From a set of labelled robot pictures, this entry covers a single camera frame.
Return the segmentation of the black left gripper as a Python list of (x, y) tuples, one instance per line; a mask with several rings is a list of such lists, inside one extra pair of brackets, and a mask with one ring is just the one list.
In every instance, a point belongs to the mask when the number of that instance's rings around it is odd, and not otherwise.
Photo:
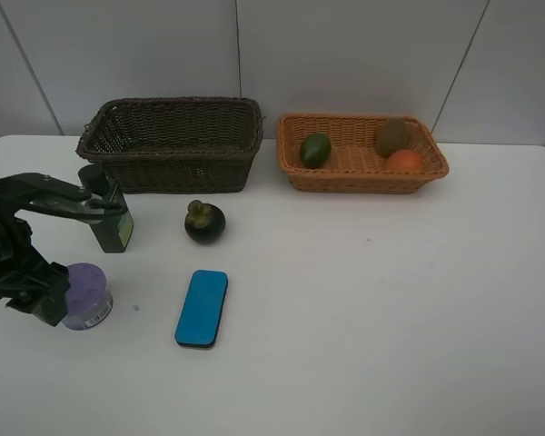
[(84, 188), (45, 174), (0, 178), (0, 300), (55, 327), (67, 315), (69, 270), (47, 264), (32, 246), (32, 231), (19, 210), (97, 223), (124, 214), (121, 203), (100, 199)]

